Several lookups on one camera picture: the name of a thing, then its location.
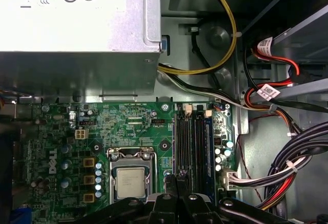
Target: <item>dell logo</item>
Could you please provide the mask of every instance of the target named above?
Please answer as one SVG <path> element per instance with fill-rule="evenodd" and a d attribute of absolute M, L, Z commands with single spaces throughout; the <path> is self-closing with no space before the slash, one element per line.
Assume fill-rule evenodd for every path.
<path fill-rule="evenodd" d="M 54 149 L 53 151 L 49 152 L 50 156 L 49 156 L 49 174 L 56 174 L 57 173 L 57 149 Z"/>

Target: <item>yellow wire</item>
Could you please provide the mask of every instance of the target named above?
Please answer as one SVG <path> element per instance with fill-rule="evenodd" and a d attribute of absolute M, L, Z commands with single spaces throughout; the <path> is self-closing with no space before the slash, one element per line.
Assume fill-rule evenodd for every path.
<path fill-rule="evenodd" d="M 237 26 L 236 26 L 236 22 L 235 22 L 235 18 L 234 18 L 234 15 L 227 3 L 226 0 L 220 0 L 221 3 L 223 4 L 223 7 L 225 8 L 228 16 L 229 16 L 229 19 L 230 19 L 230 22 L 231 22 L 231 26 L 232 26 L 232 42 L 231 42 L 231 45 L 230 45 L 230 48 L 229 50 L 227 51 L 227 53 L 225 54 L 225 56 L 223 57 L 223 59 L 221 61 L 219 61 L 216 65 L 210 67 L 210 68 L 206 68 L 206 69 L 198 69 L 198 70 L 177 70 L 177 69 L 169 69 L 169 68 L 165 68 L 165 67 L 161 67 L 161 66 L 158 66 L 158 69 L 160 71 L 163 71 L 165 73 L 169 73 L 169 74 L 179 74 L 179 75 L 187 75 L 187 74 L 200 74 L 200 73 L 204 73 L 204 72 L 207 72 L 207 71 L 210 71 L 210 70 L 213 70 L 217 67 L 220 67 L 221 65 L 223 65 L 230 57 L 231 55 L 233 54 L 234 50 L 235 50 L 235 47 L 236 47 L 236 44 L 237 44 L 237 36 L 236 36 L 236 33 L 237 33 Z"/>

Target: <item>red wire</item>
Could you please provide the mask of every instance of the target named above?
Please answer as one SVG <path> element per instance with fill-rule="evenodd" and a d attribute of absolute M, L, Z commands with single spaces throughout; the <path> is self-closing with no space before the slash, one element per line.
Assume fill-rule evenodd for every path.
<path fill-rule="evenodd" d="M 273 61 L 275 59 L 277 60 L 281 60 L 283 62 L 287 62 L 287 63 L 290 63 L 291 65 L 293 65 L 296 69 L 296 75 L 299 75 L 300 74 L 300 70 L 299 70 L 299 66 L 296 62 L 294 62 L 293 60 L 289 59 L 289 58 L 286 58 L 286 57 L 281 57 L 281 56 L 265 56 L 263 54 L 261 54 L 257 48 L 254 49 L 254 52 L 253 54 L 257 57 L 257 58 L 260 58 L 262 60 L 266 60 L 266 61 Z"/>

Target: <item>cable bundle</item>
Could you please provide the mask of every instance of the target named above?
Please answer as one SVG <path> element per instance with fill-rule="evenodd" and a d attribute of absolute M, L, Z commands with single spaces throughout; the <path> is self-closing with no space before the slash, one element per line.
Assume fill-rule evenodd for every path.
<path fill-rule="evenodd" d="M 292 138 L 278 153 L 269 173 L 260 179 L 232 177 L 231 183 L 240 187 L 265 187 L 264 201 L 257 206 L 263 210 L 278 204 L 293 183 L 297 171 L 310 162 L 313 155 L 328 150 L 328 140 L 313 140 L 328 134 L 328 122 L 305 130 Z"/>

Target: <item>green circuit board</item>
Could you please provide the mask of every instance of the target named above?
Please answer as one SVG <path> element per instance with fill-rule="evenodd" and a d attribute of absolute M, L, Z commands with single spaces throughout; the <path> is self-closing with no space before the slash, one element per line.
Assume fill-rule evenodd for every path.
<path fill-rule="evenodd" d="M 33 210 L 33 223 L 75 220 L 108 206 L 113 194 L 108 187 L 110 148 L 152 148 L 158 169 L 158 174 L 153 174 L 156 181 L 151 182 L 153 192 L 164 192 L 165 174 L 174 173 L 175 169 L 174 120 L 177 110 L 176 103 L 166 103 L 164 109 L 163 105 L 31 105 L 35 126 L 22 142 L 24 177 L 31 184 L 28 205 Z M 227 136 L 231 136 L 230 119 L 226 115 L 223 117 L 226 124 L 221 133 L 228 131 Z M 214 166 L 214 156 L 210 166 Z M 233 163 L 225 162 L 225 166 L 233 167 Z"/>

